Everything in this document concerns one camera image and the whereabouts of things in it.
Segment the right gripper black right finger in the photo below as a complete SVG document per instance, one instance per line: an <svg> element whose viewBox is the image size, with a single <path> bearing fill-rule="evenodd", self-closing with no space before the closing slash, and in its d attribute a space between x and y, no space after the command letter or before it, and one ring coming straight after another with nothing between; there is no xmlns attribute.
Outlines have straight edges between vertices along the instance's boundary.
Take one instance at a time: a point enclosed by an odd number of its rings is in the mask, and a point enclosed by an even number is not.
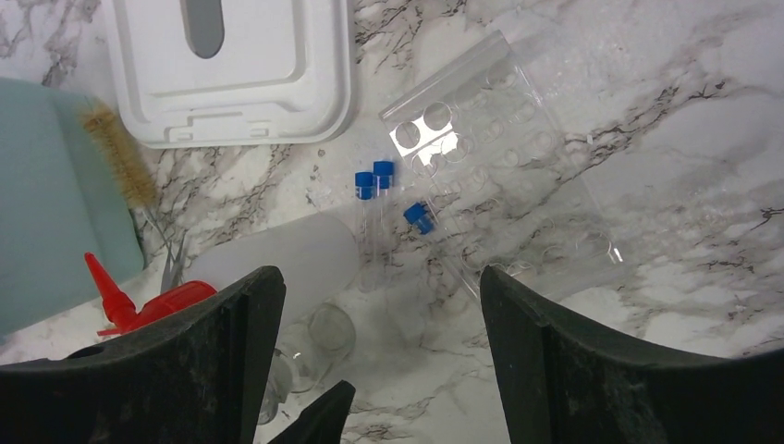
<svg viewBox="0 0 784 444"><path fill-rule="evenodd" d="M480 301L514 443L779 443L783 353L724 359L637 339L492 266Z"/></svg>

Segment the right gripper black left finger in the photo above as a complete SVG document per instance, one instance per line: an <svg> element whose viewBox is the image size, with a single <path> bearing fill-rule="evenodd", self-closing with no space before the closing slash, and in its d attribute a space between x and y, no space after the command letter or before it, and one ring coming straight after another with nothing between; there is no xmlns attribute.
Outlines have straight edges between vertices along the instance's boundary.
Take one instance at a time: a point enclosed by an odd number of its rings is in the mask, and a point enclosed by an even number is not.
<svg viewBox="0 0 784 444"><path fill-rule="evenodd" d="M250 443L286 286L261 267L149 326L1 369L5 443Z"/></svg>

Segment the small clear glass jar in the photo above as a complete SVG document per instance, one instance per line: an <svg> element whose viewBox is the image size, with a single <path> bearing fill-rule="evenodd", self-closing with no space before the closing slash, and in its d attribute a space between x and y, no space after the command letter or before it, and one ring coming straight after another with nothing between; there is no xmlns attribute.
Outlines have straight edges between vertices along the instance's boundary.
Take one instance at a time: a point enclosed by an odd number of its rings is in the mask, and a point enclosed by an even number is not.
<svg viewBox="0 0 784 444"><path fill-rule="evenodd" d="M283 329L271 362L257 424L270 423L291 394L310 391L354 350L356 329L332 303Z"/></svg>

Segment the white squeeze bottle red nozzle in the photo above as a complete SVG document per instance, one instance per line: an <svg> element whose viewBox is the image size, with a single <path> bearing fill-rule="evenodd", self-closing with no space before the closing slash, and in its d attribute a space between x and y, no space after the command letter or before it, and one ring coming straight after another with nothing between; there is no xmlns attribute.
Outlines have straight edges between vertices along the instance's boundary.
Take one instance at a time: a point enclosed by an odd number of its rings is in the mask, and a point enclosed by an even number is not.
<svg viewBox="0 0 784 444"><path fill-rule="evenodd" d="M284 279L287 293L280 326L287 327L345 289L360 267L359 248L349 227L323 213L215 245L191 262L184 283L163 291L142 308L93 253L85 253L84 260L112 325L98 331L100 337L146 327L207 300L262 266L276 267Z"/></svg>

